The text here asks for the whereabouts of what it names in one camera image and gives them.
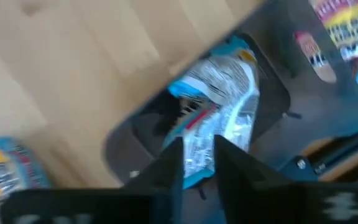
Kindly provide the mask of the dark grey plastic bin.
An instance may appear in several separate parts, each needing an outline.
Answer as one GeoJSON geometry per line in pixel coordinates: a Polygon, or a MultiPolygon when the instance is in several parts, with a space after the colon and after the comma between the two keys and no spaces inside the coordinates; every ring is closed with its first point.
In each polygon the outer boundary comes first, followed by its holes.
{"type": "MultiPolygon", "coordinates": [[[[358,86],[306,0],[271,0],[241,22],[235,34],[255,50],[262,71],[267,73],[261,84],[257,132],[249,155],[284,175],[281,169],[314,140],[358,131],[358,86]],[[336,75],[334,83],[323,81],[313,70],[295,39],[299,31],[309,32],[321,48],[336,75]]],[[[106,159],[115,171],[124,169],[113,158],[116,152],[133,152],[142,161],[141,171],[161,154],[153,156],[140,145],[129,129],[133,124],[140,124],[139,113],[128,117],[107,138],[106,159]]],[[[358,224],[358,184],[294,181],[311,186],[318,224],[358,224]]],[[[179,224],[227,224],[216,175],[207,186],[205,196],[194,189],[182,191],[179,224]]],[[[94,224],[110,224],[118,195],[119,189],[108,197],[94,224]]]]}

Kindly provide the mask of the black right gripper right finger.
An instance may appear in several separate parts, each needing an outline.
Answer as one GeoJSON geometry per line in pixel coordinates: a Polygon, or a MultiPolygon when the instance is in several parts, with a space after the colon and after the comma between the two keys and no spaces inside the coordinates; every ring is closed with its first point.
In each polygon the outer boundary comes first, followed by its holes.
{"type": "Polygon", "coordinates": [[[214,137],[219,199],[227,224],[318,224],[311,186],[295,182],[222,136],[214,137]]]}

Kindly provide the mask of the pink green noodle packet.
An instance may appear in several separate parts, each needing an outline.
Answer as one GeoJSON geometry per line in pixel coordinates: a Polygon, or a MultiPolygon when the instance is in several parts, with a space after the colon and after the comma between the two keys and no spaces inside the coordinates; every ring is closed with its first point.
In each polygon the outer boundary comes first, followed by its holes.
{"type": "MultiPolygon", "coordinates": [[[[342,58],[345,61],[357,58],[358,0],[309,0],[309,3],[342,58]]],[[[334,83],[334,70],[312,35],[307,31],[299,31],[295,33],[295,39],[319,78],[334,83]]]]}

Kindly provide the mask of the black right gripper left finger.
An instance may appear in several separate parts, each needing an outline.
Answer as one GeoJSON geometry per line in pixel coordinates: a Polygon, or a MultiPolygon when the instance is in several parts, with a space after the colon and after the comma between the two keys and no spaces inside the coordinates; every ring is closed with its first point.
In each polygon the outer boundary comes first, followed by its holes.
{"type": "Polygon", "coordinates": [[[176,138],[119,189],[110,224],[179,224],[183,175],[183,140],[176,138]]]}

